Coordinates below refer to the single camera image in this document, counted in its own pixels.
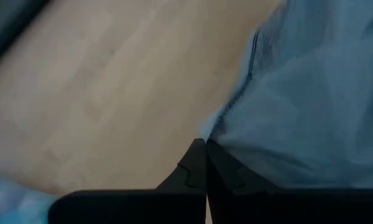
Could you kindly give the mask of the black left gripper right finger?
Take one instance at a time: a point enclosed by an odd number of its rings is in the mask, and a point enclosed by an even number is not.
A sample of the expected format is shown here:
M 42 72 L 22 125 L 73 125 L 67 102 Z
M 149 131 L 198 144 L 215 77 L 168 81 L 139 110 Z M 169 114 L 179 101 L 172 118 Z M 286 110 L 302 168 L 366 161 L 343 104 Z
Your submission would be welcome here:
M 214 140 L 209 139 L 206 148 L 215 170 L 227 189 L 231 191 L 280 190 L 280 187 L 250 170 Z

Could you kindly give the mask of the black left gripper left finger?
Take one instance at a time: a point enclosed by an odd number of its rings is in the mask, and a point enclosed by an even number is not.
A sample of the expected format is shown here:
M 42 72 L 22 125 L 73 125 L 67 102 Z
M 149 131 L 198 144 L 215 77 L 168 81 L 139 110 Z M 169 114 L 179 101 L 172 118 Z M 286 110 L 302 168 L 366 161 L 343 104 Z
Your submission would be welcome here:
M 157 190 L 206 190 L 206 144 L 194 139 L 174 171 Z

